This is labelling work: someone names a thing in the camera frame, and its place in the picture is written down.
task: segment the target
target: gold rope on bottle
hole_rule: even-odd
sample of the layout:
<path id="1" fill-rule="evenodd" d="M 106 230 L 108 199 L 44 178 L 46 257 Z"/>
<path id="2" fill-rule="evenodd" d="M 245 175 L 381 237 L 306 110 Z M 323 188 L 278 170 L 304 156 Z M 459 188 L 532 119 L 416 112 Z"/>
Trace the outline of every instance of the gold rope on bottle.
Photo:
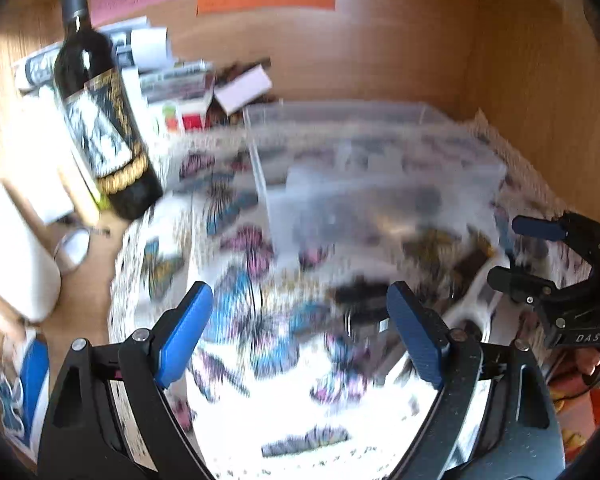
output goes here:
<path id="1" fill-rule="evenodd" d="M 98 179 L 100 190 L 107 195 L 113 195 L 138 180 L 149 167 L 146 153 L 141 153 L 121 170 L 117 170 L 104 178 Z"/>

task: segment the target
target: butterfly print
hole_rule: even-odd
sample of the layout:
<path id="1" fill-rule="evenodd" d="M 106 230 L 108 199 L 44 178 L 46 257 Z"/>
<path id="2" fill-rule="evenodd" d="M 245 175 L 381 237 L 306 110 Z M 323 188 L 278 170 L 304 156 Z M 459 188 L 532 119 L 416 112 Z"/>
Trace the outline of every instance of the butterfly print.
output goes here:
<path id="1" fill-rule="evenodd" d="M 2 425 L 7 434 L 24 437 L 24 423 L 19 415 L 24 402 L 22 381 L 16 378 L 13 387 L 9 384 L 4 371 L 0 368 L 0 406 L 2 408 Z"/>
<path id="2" fill-rule="evenodd" d="M 182 431 L 189 434 L 193 432 L 193 421 L 196 420 L 197 413 L 192 410 L 186 400 L 178 399 L 171 411 L 175 416 Z"/>
<path id="3" fill-rule="evenodd" d="M 236 265 L 228 267 L 214 287 L 211 316 L 202 339 L 211 343 L 236 340 L 254 309 L 254 291 L 248 273 Z"/>
<path id="4" fill-rule="evenodd" d="M 160 256 L 159 238 L 152 238 L 144 246 L 144 259 L 140 277 L 149 283 L 149 298 L 160 301 L 173 283 L 174 275 L 184 267 L 184 259 L 177 256 Z"/>
<path id="5" fill-rule="evenodd" d="M 368 357 L 368 350 L 329 333 L 325 334 L 324 345 L 333 368 L 311 387 L 311 398 L 319 404 L 359 402 L 366 393 L 368 379 L 358 371 L 358 365 Z"/>
<path id="6" fill-rule="evenodd" d="M 298 254 L 300 270 L 302 270 L 302 272 L 314 270 L 329 257 L 331 251 L 333 251 L 333 246 L 318 247 L 317 249 L 307 249 L 302 251 Z"/>
<path id="7" fill-rule="evenodd" d="M 245 397 L 250 396 L 238 372 L 228 370 L 220 358 L 202 349 L 194 352 L 189 362 L 189 371 L 191 371 L 200 393 L 208 402 L 215 403 L 220 400 L 220 389 L 225 381 Z"/>
<path id="8" fill-rule="evenodd" d="M 216 158 L 204 152 L 190 152 L 180 166 L 180 180 L 196 176 L 200 171 L 212 168 Z"/>
<path id="9" fill-rule="evenodd" d="M 236 191 L 223 178 L 216 180 L 210 175 L 206 187 L 206 234 L 216 236 L 231 227 L 240 212 L 258 205 L 258 195 L 253 191 Z"/>
<path id="10" fill-rule="evenodd" d="M 311 301 L 291 313 L 257 310 L 252 279 L 237 266 L 229 267 L 214 290 L 214 306 L 202 339 L 237 342 L 238 354 L 258 379 L 294 368 L 299 357 L 297 335 L 320 324 L 330 312 L 327 306 Z"/>
<path id="11" fill-rule="evenodd" d="M 319 404 L 360 402 L 367 386 L 368 379 L 356 370 L 334 370 L 318 379 L 310 395 Z"/>
<path id="12" fill-rule="evenodd" d="M 249 150 L 239 150 L 229 161 L 229 167 L 233 171 L 249 171 L 251 169 Z"/>
<path id="13" fill-rule="evenodd" d="M 333 446 L 346 442 L 351 438 L 349 431 L 342 427 L 318 428 L 317 426 L 304 435 L 288 436 L 283 440 L 262 446 L 262 456 L 282 456 L 311 451 L 324 446 Z"/>
<path id="14" fill-rule="evenodd" d="M 249 276 L 254 279 L 260 279 L 269 272 L 270 262 L 274 256 L 273 246 L 264 241 L 262 229 L 252 224 L 241 226 L 234 236 L 222 240 L 220 248 L 245 251 L 246 269 Z"/>

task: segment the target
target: white bottle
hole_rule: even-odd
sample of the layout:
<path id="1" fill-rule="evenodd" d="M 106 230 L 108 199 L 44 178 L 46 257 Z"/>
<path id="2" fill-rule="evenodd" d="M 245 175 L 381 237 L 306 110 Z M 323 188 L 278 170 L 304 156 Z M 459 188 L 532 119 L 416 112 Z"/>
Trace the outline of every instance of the white bottle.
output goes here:
<path id="1" fill-rule="evenodd" d="M 30 322 L 47 317 L 60 294 L 60 271 L 0 183 L 0 296 Z"/>

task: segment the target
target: screw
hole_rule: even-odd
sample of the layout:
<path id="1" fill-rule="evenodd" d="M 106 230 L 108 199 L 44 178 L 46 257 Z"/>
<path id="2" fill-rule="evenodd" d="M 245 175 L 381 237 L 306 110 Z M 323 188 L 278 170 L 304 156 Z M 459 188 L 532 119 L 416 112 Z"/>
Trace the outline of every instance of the screw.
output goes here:
<path id="1" fill-rule="evenodd" d="M 87 346 L 87 340 L 83 337 L 79 337 L 73 343 L 71 343 L 71 348 L 76 352 L 82 350 L 85 346 Z"/>
<path id="2" fill-rule="evenodd" d="M 132 333 L 131 338 L 134 341 L 138 341 L 139 343 L 141 343 L 142 341 L 146 341 L 147 339 L 149 339 L 149 329 L 139 328 L 138 330 L 135 330 Z"/>
<path id="3" fill-rule="evenodd" d="M 454 341 L 463 343 L 464 341 L 466 341 L 466 338 L 467 338 L 466 332 L 464 330 L 462 330 L 461 328 L 454 328 L 451 331 L 451 339 L 453 339 Z"/>
<path id="4" fill-rule="evenodd" d="M 520 351 L 523 352 L 528 352 L 529 351 L 529 345 L 526 343 L 526 341 L 522 340 L 522 339 L 516 339 L 513 344 L 516 346 L 516 348 Z"/>

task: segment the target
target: finger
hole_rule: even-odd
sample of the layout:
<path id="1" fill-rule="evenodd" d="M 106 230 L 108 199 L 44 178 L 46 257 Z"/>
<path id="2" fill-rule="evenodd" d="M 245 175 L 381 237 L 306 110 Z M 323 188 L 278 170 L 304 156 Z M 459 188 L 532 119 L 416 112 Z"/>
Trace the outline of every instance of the finger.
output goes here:
<path id="1" fill-rule="evenodd" d="M 577 348 L 574 354 L 578 370 L 585 375 L 592 375 L 600 364 L 600 351 L 597 348 Z"/>
<path id="2" fill-rule="evenodd" d="M 575 372 L 559 377 L 551 381 L 550 386 L 553 391 L 562 394 L 561 396 L 558 396 L 558 398 L 577 395 L 586 389 L 581 372 Z"/>

